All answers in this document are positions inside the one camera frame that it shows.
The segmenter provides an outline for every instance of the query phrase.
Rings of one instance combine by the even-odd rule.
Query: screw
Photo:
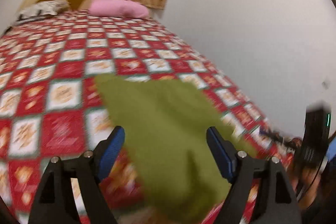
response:
[[[237,155],[238,155],[238,157],[243,159],[247,156],[247,153],[243,150],[240,150],[240,151],[238,151]]]
[[[275,157],[275,156],[272,157],[272,161],[273,161],[275,164],[278,164],[278,163],[280,162],[280,160],[279,160],[277,157]]]
[[[56,162],[58,162],[58,160],[59,157],[52,157],[50,161],[55,164]]]
[[[93,152],[91,150],[87,150],[84,152],[85,158],[91,158],[93,156]]]

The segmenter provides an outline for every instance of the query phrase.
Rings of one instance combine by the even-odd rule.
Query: green fabric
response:
[[[147,202],[171,220],[201,221],[227,195],[206,143],[206,130],[216,126],[236,149],[255,156],[206,96],[180,80],[129,82],[114,75],[95,77],[110,118],[125,129],[125,146],[142,181]]]

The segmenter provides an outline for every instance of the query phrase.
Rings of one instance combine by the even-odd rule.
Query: cloth fold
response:
[[[232,137],[232,128],[191,83],[129,82],[110,74],[96,76],[95,82],[113,124],[125,129],[125,147],[147,202],[171,220],[201,221],[231,187],[206,144],[210,126],[236,149],[256,155]]]

